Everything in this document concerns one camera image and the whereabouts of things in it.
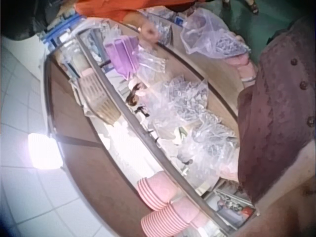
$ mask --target stack of pink cups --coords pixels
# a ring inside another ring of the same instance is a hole
[[[168,205],[177,194],[178,188],[164,171],[160,171],[150,178],[138,181],[137,190],[147,206],[158,211]]]
[[[208,217],[203,212],[200,211],[198,215],[191,221],[191,226],[198,229],[200,227],[205,226],[208,221],[209,221]]]
[[[170,203],[178,188],[164,171],[141,179],[137,189],[143,201],[155,210],[141,220],[147,237],[172,237],[190,224],[198,228],[206,222],[205,215],[187,197]]]
[[[143,217],[141,225],[147,237],[172,237],[185,230],[199,209],[187,198],[169,204]]]

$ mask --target white tile floor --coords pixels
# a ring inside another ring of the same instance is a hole
[[[46,133],[37,80],[1,47],[1,218],[14,237],[112,237],[61,170],[36,170],[28,134]]]
[[[58,208],[57,212],[78,237],[93,236],[101,227],[80,199]]]

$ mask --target brown shirt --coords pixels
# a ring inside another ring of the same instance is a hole
[[[315,27],[306,18],[265,48],[238,106],[238,179],[256,203],[315,137]]]

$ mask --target orange shirt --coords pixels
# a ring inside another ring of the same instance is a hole
[[[110,18],[122,21],[130,11],[153,6],[173,6],[195,0],[78,0],[76,12],[88,17]]]

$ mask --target hand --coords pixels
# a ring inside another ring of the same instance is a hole
[[[233,32],[231,33],[238,41],[245,43],[244,39],[241,36],[236,36]],[[224,61],[237,69],[239,77],[241,79],[253,78],[257,74],[256,66],[249,60],[249,53],[226,58],[224,59]]]
[[[140,36],[147,42],[157,43],[160,39],[160,33],[156,29],[154,23],[146,21],[140,30]]]

